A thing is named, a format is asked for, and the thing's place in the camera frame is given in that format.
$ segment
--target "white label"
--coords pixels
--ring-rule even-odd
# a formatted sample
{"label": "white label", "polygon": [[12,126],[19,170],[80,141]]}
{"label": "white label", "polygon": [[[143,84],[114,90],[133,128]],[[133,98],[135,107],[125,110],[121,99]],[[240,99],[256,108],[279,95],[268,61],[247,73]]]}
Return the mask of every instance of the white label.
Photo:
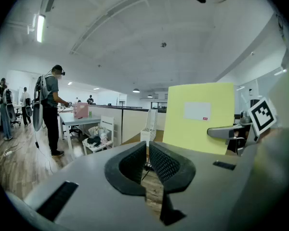
{"label": "white label", "polygon": [[184,104],[184,118],[210,121],[211,103],[186,102]]}

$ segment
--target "window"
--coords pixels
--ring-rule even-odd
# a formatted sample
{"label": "window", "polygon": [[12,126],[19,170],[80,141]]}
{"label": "window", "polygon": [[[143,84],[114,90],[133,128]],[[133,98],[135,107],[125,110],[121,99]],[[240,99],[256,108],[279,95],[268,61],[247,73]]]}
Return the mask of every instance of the window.
{"label": "window", "polygon": [[157,109],[158,103],[157,102],[151,102],[151,109]]}
{"label": "window", "polygon": [[167,109],[165,102],[151,102],[151,109]]}

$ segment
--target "fluorescent light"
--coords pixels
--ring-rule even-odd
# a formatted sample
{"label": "fluorescent light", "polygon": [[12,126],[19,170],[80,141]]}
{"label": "fluorescent light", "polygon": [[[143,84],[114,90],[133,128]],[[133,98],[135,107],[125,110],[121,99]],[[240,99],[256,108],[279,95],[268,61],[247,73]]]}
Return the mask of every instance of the fluorescent light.
{"label": "fluorescent light", "polygon": [[276,74],[274,74],[275,76],[276,75],[280,75],[280,74],[282,74],[284,72],[284,70],[283,71],[279,71],[279,72],[277,72]]}
{"label": "fluorescent light", "polygon": [[240,86],[239,89],[237,89],[237,90],[241,90],[241,89],[243,89],[243,88],[245,88],[245,86]]}
{"label": "fluorescent light", "polygon": [[38,17],[38,29],[37,29],[37,41],[42,43],[43,26],[45,22],[45,16],[39,14]]}

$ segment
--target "pink box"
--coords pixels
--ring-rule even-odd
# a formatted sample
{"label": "pink box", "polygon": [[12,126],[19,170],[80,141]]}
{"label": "pink box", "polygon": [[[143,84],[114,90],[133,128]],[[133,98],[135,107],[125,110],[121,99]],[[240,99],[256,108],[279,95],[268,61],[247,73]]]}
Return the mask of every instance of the pink box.
{"label": "pink box", "polygon": [[73,106],[74,117],[86,118],[89,117],[89,105],[88,103],[77,103]]}

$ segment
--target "shoe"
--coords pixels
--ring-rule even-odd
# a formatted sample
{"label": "shoe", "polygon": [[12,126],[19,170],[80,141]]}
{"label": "shoe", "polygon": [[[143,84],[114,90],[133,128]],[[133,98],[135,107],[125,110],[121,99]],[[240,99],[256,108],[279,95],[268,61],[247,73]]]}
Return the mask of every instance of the shoe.
{"label": "shoe", "polygon": [[64,155],[64,152],[54,151],[52,152],[52,157],[61,157]]}

